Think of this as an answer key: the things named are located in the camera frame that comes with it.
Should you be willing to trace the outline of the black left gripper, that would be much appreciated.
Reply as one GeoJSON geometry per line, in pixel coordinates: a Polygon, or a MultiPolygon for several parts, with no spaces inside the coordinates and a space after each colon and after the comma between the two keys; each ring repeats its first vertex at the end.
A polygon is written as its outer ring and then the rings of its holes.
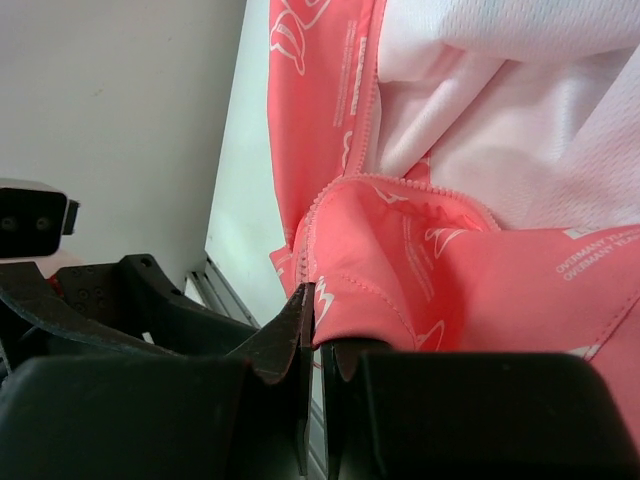
{"type": "Polygon", "coordinates": [[[1,267],[4,370],[50,355],[225,355],[256,331],[189,299],[149,254],[51,276],[33,262],[1,267]]]}

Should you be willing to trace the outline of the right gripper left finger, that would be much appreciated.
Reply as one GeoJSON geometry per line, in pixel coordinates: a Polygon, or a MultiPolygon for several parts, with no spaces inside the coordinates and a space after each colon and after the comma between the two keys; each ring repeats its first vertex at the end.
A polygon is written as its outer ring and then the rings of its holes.
{"type": "Polygon", "coordinates": [[[227,479],[308,477],[314,285],[232,352],[247,371],[227,457],[227,479]]]}

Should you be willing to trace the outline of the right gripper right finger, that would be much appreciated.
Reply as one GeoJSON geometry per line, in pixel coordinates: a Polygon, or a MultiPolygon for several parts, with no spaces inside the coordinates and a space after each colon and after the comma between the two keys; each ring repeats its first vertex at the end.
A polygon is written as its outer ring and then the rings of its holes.
{"type": "Polygon", "coordinates": [[[398,479],[377,438],[368,379],[370,357],[396,355],[389,344],[345,338],[322,345],[325,451],[330,479],[398,479]]]}

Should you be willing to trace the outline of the pink patterned jacket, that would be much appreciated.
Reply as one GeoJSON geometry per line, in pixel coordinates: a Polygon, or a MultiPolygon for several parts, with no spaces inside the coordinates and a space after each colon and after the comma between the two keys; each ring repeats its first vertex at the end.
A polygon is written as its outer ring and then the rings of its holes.
{"type": "Polygon", "coordinates": [[[635,1],[274,1],[287,291],[314,341],[639,360],[635,1]]]}

